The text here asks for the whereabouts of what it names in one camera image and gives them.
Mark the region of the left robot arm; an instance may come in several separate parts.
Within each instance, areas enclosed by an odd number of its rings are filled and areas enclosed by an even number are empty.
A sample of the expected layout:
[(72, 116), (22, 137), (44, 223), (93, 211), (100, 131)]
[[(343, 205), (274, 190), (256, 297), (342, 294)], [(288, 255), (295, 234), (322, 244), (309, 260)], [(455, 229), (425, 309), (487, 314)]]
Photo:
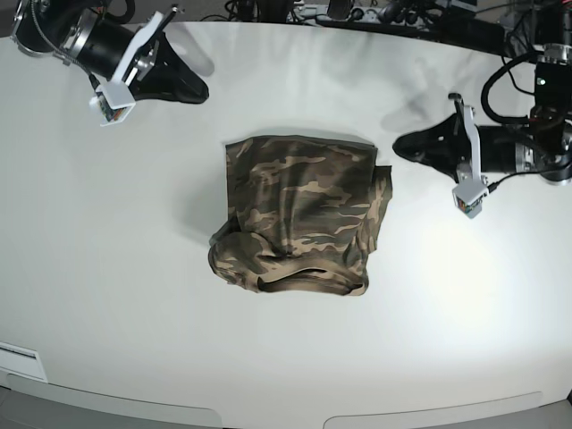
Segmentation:
[[(539, 175), (551, 184), (571, 181), (571, 3), (539, 3), (530, 13), (523, 53), (504, 63), (485, 83), (480, 102), (490, 125), (475, 124), (475, 113), (459, 93), (455, 112), (432, 128), (397, 138), (397, 156), (434, 168), (455, 182), (482, 181), (488, 172), (510, 177)], [(493, 86), (522, 64), (534, 64), (534, 104), (526, 115), (496, 113)]]

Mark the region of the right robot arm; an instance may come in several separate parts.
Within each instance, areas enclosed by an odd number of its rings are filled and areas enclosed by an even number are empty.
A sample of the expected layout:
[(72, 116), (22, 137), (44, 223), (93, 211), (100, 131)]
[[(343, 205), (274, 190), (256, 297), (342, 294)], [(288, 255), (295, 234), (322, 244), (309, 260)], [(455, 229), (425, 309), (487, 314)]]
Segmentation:
[(179, 11), (156, 12), (135, 30), (136, 11), (127, 1), (122, 15), (109, 1), (20, 1), (11, 38), (28, 55), (53, 55), (80, 67), (93, 85), (120, 81), (136, 101), (158, 99), (199, 105), (207, 84), (176, 54), (165, 28)]

